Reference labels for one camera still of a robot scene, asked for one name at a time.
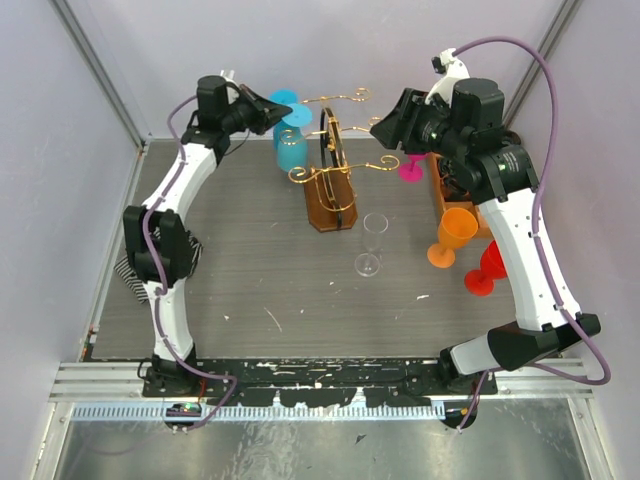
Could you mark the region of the orange plastic wine glass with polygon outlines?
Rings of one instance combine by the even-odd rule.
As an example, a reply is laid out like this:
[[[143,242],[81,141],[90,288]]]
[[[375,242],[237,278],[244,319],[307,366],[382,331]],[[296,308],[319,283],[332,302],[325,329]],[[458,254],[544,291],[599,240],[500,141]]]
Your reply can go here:
[[[427,250],[429,262],[441,269],[451,267],[456,251],[466,246],[477,230],[478,222],[469,210],[459,207],[446,210],[437,230],[437,242]]]

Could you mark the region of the clear glass wine glass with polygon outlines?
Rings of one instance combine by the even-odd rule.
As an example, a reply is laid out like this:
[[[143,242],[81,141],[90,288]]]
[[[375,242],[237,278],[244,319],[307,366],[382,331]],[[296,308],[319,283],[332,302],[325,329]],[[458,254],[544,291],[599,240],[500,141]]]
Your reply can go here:
[[[370,278],[380,270],[379,255],[388,227],[388,219],[383,214],[369,213],[364,217],[362,231],[364,251],[354,260],[354,268],[360,276]]]

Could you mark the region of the light blue front wine glass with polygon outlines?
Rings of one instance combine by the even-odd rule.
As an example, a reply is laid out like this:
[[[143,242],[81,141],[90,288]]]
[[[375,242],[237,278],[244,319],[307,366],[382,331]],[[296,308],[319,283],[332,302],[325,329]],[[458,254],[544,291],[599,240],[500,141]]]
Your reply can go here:
[[[302,128],[312,121],[312,112],[305,105],[290,103],[287,107],[291,112],[279,123],[281,128],[275,137],[277,165],[285,173],[307,165],[308,145]]]

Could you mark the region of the magenta plastic wine glass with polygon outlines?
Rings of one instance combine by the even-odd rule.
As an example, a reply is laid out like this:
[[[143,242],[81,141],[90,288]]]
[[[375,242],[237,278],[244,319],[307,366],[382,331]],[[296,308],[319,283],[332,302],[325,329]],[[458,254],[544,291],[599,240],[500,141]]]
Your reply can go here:
[[[409,154],[408,162],[398,168],[399,177],[407,183],[417,183],[424,175],[420,162],[427,158],[426,154]]]

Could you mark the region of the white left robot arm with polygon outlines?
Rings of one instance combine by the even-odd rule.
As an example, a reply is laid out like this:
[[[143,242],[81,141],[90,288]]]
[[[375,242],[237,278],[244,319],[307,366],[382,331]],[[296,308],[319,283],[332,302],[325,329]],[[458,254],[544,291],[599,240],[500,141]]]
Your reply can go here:
[[[196,108],[185,131],[173,135],[175,161],[153,193],[123,213],[127,262],[147,295],[155,336],[145,380],[178,396],[194,393],[207,376],[196,367],[187,320],[185,286],[194,251],[184,219],[224,159],[232,135],[263,135],[292,112],[225,73],[200,78],[190,99]]]

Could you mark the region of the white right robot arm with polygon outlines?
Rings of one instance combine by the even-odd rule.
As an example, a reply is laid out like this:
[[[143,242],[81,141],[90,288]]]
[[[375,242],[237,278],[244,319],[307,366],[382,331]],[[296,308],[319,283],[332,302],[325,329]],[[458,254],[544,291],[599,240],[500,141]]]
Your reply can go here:
[[[449,178],[487,222],[506,269],[515,319],[441,351],[438,379],[452,394],[465,391],[478,372],[516,370],[601,331],[598,316],[583,312],[569,294],[553,296],[548,282],[563,288],[561,271],[555,259],[540,260],[537,247],[550,242],[545,227],[532,222],[541,185],[528,152],[508,138],[503,108],[495,81],[467,78],[454,82],[449,99],[436,90],[405,89],[371,128],[386,149],[434,153],[446,162]]]

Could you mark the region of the red plastic wine glass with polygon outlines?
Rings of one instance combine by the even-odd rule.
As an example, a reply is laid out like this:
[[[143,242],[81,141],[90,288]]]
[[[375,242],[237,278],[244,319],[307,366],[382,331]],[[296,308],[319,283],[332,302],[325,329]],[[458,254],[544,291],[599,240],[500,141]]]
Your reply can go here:
[[[495,287],[495,282],[507,278],[500,250],[495,240],[485,249],[478,269],[470,270],[464,278],[467,290],[476,296],[488,296]]]

